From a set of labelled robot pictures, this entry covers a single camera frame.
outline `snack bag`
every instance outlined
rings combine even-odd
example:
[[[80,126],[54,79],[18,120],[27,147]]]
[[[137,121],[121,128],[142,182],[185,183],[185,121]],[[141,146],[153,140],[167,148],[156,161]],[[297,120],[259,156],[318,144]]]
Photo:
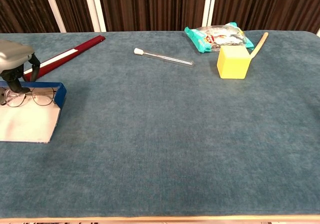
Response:
[[[244,32],[237,27],[235,22],[226,25],[212,25],[189,29],[184,32],[192,40],[199,52],[218,52],[220,46],[236,45],[254,49],[253,43],[245,36]]]

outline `teal fabric surface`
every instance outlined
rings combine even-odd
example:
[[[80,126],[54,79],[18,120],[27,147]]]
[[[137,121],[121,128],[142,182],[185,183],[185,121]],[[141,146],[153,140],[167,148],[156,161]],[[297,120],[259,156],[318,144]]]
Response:
[[[96,35],[0,39],[44,61]],[[319,37],[269,31],[246,79],[226,80],[182,31],[102,35],[39,79],[67,89],[51,142],[0,142],[1,218],[320,214]]]

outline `wooden stick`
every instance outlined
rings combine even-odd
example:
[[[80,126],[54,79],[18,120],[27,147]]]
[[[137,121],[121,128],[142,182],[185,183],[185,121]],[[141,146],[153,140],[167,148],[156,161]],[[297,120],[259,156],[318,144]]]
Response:
[[[265,33],[263,34],[263,36],[261,37],[259,43],[256,45],[255,49],[254,49],[254,50],[251,52],[251,54],[250,54],[251,59],[253,59],[253,58],[257,55],[257,53],[260,51],[260,48],[261,48],[262,45],[265,43],[268,35],[269,35],[268,32],[265,32]]]

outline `yellow cube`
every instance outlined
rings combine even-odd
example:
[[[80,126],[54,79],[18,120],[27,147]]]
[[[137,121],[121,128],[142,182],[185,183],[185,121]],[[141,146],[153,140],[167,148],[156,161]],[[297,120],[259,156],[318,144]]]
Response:
[[[223,45],[216,64],[223,79],[244,79],[251,58],[243,45]]]

